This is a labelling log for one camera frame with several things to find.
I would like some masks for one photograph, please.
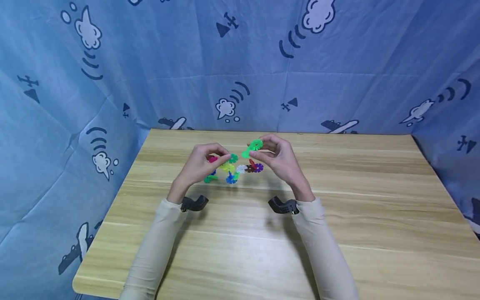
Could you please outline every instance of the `plastic building toy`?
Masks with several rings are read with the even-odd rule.
[[[247,150],[245,150],[241,153],[241,157],[249,158],[250,157],[250,151],[258,151],[258,150],[260,150],[260,148],[262,148],[263,145],[264,145],[264,143],[262,142],[262,140],[253,140],[250,143],[250,146],[248,146]]]
[[[217,156],[210,156],[210,157],[208,158],[208,162],[213,163],[213,162],[216,161],[217,159],[218,159]]]
[[[226,182],[227,182],[228,184],[234,184],[234,183],[237,182],[230,171],[228,171],[228,177],[227,177],[227,179],[226,179]]]
[[[235,172],[235,166],[229,163],[225,163],[221,165],[219,168],[224,170],[225,172]]]
[[[247,149],[241,153],[241,157],[249,158],[250,157],[250,149]]]
[[[210,183],[214,179],[217,180],[218,176],[208,175],[207,177],[205,177],[204,182],[205,183]]]
[[[245,170],[246,170],[246,169],[247,169],[247,166],[246,166],[246,165],[239,165],[239,166],[237,167],[237,173],[243,174],[243,173],[245,173]]]
[[[253,170],[255,173],[260,173],[264,169],[264,166],[262,164],[256,164],[255,170]]]
[[[232,157],[228,160],[228,162],[231,163],[231,164],[234,164],[239,159],[239,156],[234,154],[234,153],[232,153],[231,155],[232,155]]]
[[[255,169],[252,167],[252,165],[248,165],[246,171],[247,173],[253,173],[255,172]]]
[[[253,160],[249,159],[249,161],[250,161],[250,166],[252,166],[254,170],[257,169],[257,165],[253,162]]]
[[[248,147],[251,151],[258,151],[260,150],[260,148],[262,148],[264,145],[264,143],[262,142],[262,140],[253,140],[251,143],[250,143],[250,146]]]

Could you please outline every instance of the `black plastic holder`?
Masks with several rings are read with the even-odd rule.
[[[192,198],[184,197],[183,201],[181,202],[180,210],[186,212],[187,210],[191,210],[193,212],[199,212],[205,208],[208,203],[208,198],[200,195],[197,201],[194,201]]]
[[[297,201],[295,201],[294,199],[290,199],[287,202],[283,203],[277,196],[275,196],[268,201],[268,204],[277,214],[296,215],[300,212],[297,208]]]

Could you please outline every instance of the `white snowflake piece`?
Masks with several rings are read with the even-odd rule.
[[[240,173],[240,174],[243,174],[245,173],[245,170],[247,169],[247,166],[246,165],[239,165],[237,167],[237,172]]]

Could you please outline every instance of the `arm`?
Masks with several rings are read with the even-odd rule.
[[[264,143],[262,149],[268,152],[251,152],[250,155],[266,163],[292,188],[300,211],[292,216],[293,222],[307,250],[320,298],[358,300],[355,281],[327,225],[324,208],[320,199],[313,195],[290,143],[274,134],[260,139]]]
[[[303,191],[297,193],[310,194],[312,191],[304,187]],[[320,298],[360,299],[350,268],[325,220],[325,210],[320,199],[317,197],[310,201],[312,198],[297,196],[296,199],[300,213],[292,215],[292,218],[307,250]]]
[[[207,160],[212,153],[221,155],[214,163]],[[162,200],[125,281],[120,300],[152,300],[167,267],[177,233],[187,217],[181,203],[187,190],[230,159],[219,144],[197,145],[187,163],[173,181],[166,199]]]

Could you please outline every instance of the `person's right hand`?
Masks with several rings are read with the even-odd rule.
[[[267,164],[281,180],[292,188],[297,200],[313,201],[315,197],[300,169],[290,142],[273,133],[261,136],[259,139],[264,143],[261,150],[269,151],[250,151],[250,156]]]

